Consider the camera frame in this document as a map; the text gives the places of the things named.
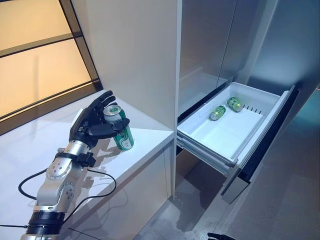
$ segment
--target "window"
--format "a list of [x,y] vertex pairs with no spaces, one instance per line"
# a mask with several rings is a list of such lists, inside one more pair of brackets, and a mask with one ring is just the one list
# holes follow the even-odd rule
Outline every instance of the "window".
[[0,135],[101,90],[70,0],[0,2]]

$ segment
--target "aluminum can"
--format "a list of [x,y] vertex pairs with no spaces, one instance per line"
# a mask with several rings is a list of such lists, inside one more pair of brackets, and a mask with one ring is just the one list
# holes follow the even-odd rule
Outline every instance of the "aluminum can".
[[242,103],[234,96],[229,98],[227,104],[235,112],[241,112],[241,110],[244,108]]
[[218,106],[211,114],[210,114],[210,119],[213,121],[218,120],[225,114],[226,108],[224,106]]
[[[104,119],[108,124],[115,124],[126,118],[125,111],[118,105],[107,106],[103,110],[103,114]],[[127,126],[123,132],[119,133],[113,139],[116,146],[122,151],[127,151],[134,145],[134,139],[129,126]]]

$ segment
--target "refrigerator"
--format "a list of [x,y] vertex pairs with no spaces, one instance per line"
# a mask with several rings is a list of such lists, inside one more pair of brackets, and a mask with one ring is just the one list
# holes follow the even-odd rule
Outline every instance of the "refrigerator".
[[231,204],[319,84],[319,1],[183,0],[180,51],[177,145],[226,176]]

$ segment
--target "beige wall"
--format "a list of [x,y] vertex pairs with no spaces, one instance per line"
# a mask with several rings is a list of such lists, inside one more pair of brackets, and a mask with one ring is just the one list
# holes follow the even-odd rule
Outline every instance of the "beige wall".
[[70,32],[58,0],[0,3],[0,50]]
[[73,39],[0,58],[0,116],[90,81]]

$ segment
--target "gray floor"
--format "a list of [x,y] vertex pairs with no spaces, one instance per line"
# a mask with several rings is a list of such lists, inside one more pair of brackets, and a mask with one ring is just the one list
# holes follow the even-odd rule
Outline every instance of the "gray floor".
[[177,176],[169,199],[135,240],[320,239],[320,91],[272,145],[254,182],[232,204],[220,198],[224,178],[199,162]]

